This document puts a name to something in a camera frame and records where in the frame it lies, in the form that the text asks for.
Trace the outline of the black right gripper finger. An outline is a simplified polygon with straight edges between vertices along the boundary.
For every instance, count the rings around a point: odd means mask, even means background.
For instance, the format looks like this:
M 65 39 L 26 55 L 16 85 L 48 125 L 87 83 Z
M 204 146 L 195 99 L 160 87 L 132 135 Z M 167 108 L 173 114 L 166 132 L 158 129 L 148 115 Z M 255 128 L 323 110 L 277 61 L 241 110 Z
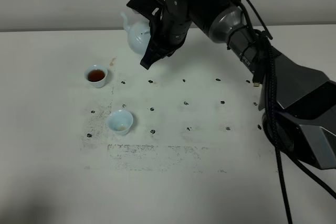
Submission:
M 155 62 L 172 55 L 175 50 L 175 41 L 170 36 L 153 35 L 140 61 L 140 65 L 148 70 Z

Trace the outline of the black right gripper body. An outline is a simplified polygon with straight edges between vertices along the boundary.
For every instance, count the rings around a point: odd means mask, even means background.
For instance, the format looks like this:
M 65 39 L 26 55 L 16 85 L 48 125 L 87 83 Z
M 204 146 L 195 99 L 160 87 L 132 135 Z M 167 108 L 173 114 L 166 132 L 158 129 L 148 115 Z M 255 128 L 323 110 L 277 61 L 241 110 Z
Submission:
M 161 15 L 156 15 L 151 24 L 151 36 L 170 36 L 175 41 L 176 50 L 178 50 L 185 42 L 191 23 L 190 18 L 176 16 L 168 10 L 167 6 L 164 6 Z

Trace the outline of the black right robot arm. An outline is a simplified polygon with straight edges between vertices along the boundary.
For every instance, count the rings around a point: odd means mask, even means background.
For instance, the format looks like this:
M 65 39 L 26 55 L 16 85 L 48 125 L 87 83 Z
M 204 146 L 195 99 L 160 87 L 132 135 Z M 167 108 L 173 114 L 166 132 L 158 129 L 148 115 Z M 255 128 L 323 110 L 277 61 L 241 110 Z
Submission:
M 150 22 L 143 67 L 173 55 L 195 24 L 211 41 L 226 44 L 262 87 L 259 108 L 271 143 L 318 169 L 335 168 L 335 82 L 273 47 L 241 0 L 130 0 L 128 6 Z

